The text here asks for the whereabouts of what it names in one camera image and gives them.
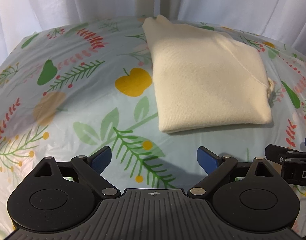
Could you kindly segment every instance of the folded sweater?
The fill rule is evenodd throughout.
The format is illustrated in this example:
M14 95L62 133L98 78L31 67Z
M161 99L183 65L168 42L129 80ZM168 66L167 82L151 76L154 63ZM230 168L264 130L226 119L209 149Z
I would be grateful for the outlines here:
M226 33L173 24L162 15L147 18L143 29L160 131L272 121L272 88L256 49Z

